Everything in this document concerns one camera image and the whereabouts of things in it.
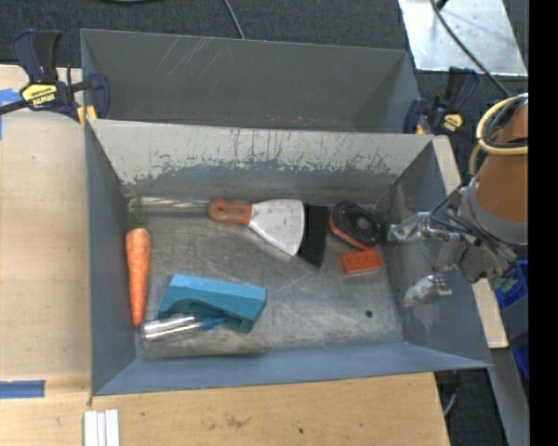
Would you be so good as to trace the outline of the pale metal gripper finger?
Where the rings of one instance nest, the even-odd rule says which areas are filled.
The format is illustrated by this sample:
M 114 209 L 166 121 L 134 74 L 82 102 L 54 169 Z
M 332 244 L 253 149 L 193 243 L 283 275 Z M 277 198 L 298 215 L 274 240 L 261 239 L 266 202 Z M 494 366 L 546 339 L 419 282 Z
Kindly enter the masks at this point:
M 402 303 L 405 308 L 412 308 L 417 305 L 430 304 L 451 295 L 452 290 L 447 287 L 445 278 L 442 275 L 431 274 L 408 287 Z
M 399 223 L 391 224 L 387 230 L 386 239 L 389 242 L 407 243 L 428 238 L 430 235 L 430 213 L 418 212 Z

